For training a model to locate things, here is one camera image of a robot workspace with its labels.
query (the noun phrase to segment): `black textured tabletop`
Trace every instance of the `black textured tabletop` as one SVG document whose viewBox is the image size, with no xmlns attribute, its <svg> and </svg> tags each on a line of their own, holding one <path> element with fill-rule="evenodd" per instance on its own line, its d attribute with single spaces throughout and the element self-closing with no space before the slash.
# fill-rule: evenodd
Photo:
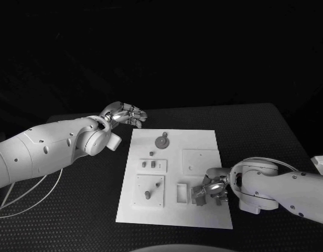
<svg viewBox="0 0 323 252">
<path fill-rule="evenodd" d="M 149 110 L 147 129 L 215 130 L 224 167 L 262 156 L 317 170 L 271 104 Z M 56 115 L 49 122 L 88 114 Z M 162 244 L 201 244 L 235 251 L 323 251 L 323 224 L 293 215 L 280 206 L 254 215 L 239 210 L 229 190 L 234 230 L 115 223 L 133 126 L 121 124 L 114 133 L 123 142 L 97 156 L 79 158 L 64 169 L 59 185 L 48 199 L 25 214 L 0 219 L 0 251 L 131 251 Z M 22 201 L 3 209 L 10 215 L 32 206 L 51 190 L 52 174 Z M 39 178 L 18 182 L 9 201 Z"/>
</svg>

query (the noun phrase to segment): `cable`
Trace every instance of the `cable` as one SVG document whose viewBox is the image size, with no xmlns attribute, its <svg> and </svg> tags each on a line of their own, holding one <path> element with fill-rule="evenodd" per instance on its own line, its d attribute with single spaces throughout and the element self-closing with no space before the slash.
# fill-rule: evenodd
<svg viewBox="0 0 323 252">
<path fill-rule="evenodd" d="M 0 216 L 0 219 L 2 219 L 2 218 L 13 217 L 13 216 L 16 216 L 16 215 L 25 213 L 28 210 L 30 210 L 33 207 L 36 207 L 36 206 L 42 203 L 42 201 L 46 199 L 46 197 L 51 195 L 54 189 L 56 188 L 58 182 L 59 182 L 59 180 L 61 180 L 61 174 L 59 174 L 56 183 L 55 183 L 55 185 L 54 185 L 54 188 L 52 188 L 51 191 L 48 192 L 48 195 L 41 199 L 41 201 L 39 201 L 33 206 L 30 206 L 25 211 L 20 211 L 19 213 L 12 214 L 12 215 L 7 215 L 7 216 Z M 18 201 L 18 200 L 25 196 L 25 194 L 23 194 L 18 199 L 15 199 L 13 202 L 10 202 L 10 203 L 6 204 L 6 205 L 10 205 L 12 203 L 15 203 L 15 201 Z"/>
<path fill-rule="evenodd" d="M 3 209 L 3 208 L 6 208 L 10 204 L 13 204 L 36 187 L 38 187 L 38 185 L 42 183 L 42 181 L 45 180 L 45 178 L 46 178 L 46 176 L 43 176 L 42 177 L 42 179 L 41 179 L 41 181 L 36 183 L 36 185 L 29 189 L 29 191 L 19 197 L 19 198 L 16 198 L 12 202 L 9 202 L 6 205 L 3 205 L 2 207 L 0 207 L 0 210 Z"/>
<path fill-rule="evenodd" d="M 280 161 L 280 160 L 275 160 L 275 159 L 270 159 L 270 158 L 265 158 L 265 157 L 254 157 L 254 158 L 248 158 L 248 159 L 260 159 L 260 160 L 265 160 L 265 161 L 271 161 L 271 162 L 274 162 L 274 163 L 277 163 L 277 164 L 281 164 L 281 165 L 284 165 L 286 167 L 288 167 L 294 172 L 299 172 L 299 170 L 291 166 L 291 165 L 288 165 L 287 163 L 284 163 L 283 161 Z"/>
</svg>

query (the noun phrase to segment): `table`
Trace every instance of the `table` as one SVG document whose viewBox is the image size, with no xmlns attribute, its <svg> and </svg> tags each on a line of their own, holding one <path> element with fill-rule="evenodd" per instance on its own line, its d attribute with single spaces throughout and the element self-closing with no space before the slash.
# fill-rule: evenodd
<svg viewBox="0 0 323 252">
<path fill-rule="evenodd" d="M 48 122 L 92 114 L 55 115 Z M 225 167 L 264 156 L 317 173 L 273 104 L 147 110 L 147 114 L 144 128 L 215 130 Z M 283 206 L 260 215 L 241 211 L 231 189 L 234 230 L 115 223 L 131 132 L 133 127 L 121 124 L 114 130 L 123 138 L 117 151 L 104 149 L 97 156 L 78 159 L 64 169 L 58 188 L 43 203 L 25 214 L 0 219 L 0 251 L 131 251 L 163 244 L 199 244 L 235 251 L 323 251 L 323 224 L 293 215 Z M 58 174 L 0 215 L 19 212 L 39 201 Z M 9 200 L 38 180 L 16 183 Z"/>
</svg>

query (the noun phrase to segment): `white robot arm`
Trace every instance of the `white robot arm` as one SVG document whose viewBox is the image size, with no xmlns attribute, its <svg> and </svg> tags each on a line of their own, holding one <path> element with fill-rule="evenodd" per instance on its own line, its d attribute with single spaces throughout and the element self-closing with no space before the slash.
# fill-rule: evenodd
<svg viewBox="0 0 323 252">
<path fill-rule="evenodd" d="M 278 175 L 278 166 L 267 158 L 250 158 L 232 169 L 208 170 L 203 185 L 196 188 L 193 198 L 199 205 L 211 195 L 228 201 L 226 185 L 239 197 L 241 210 L 260 214 L 261 209 L 274 210 L 281 204 L 296 215 L 323 223 L 323 175 L 294 171 Z"/>
<path fill-rule="evenodd" d="M 114 151 L 121 138 L 113 128 L 120 122 L 140 128 L 146 118 L 137 107 L 114 102 L 100 116 L 48 123 L 13 136 L 0 143 L 0 188 L 56 172 L 105 146 Z"/>
</svg>

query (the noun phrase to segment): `black background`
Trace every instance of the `black background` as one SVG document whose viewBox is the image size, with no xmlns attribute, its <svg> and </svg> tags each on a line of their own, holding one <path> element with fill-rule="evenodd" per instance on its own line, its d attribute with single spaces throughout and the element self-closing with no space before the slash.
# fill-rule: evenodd
<svg viewBox="0 0 323 252">
<path fill-rule="evenodd" d="M 323 3 L 2 3 L 0 132 L 117 100 L 144 110 L 271 102 L 323 154 Z"/>
</svg>

